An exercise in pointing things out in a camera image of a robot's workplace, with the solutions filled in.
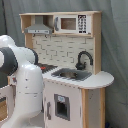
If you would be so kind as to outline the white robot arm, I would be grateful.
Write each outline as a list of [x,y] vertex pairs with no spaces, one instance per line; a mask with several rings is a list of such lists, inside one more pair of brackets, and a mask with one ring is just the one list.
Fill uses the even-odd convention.
[[10,119],[1,128],[38,128],[30,119],[42,110],[43,77],[37,53],[18,47],[8,35],[0,36],[0,72],[14,76],[15,107]]

